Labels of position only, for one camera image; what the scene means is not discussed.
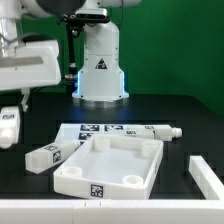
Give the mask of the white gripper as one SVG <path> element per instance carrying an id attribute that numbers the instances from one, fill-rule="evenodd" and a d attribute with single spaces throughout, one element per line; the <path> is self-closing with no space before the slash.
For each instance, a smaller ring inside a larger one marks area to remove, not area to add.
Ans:
<path id="1" fill-rule="evenodd" d="M 21 106 L 28 110 L 30 89 L 56 85 L 61 80 L 56 40 L 28 42 L 12 47 L 8 56 L 0 56 L 0 91 L 22 89 Z"/>

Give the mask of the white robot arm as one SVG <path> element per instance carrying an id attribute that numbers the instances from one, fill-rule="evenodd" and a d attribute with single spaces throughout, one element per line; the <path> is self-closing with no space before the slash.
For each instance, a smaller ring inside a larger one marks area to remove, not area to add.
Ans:
<path id="1" fill-rule="evenodd" d="M 35 87 L 61 81 L 55 40 L 34 40 L 19 31 L 23 17 L 54 16 L 64 22 L 76 103 L 111 108 L 128 101 L 125 74 L 119 67 L 119 29 L 108 8 L 141 0 L 0 0 L 0 91 L 19 89 L 25 97 Z"/>

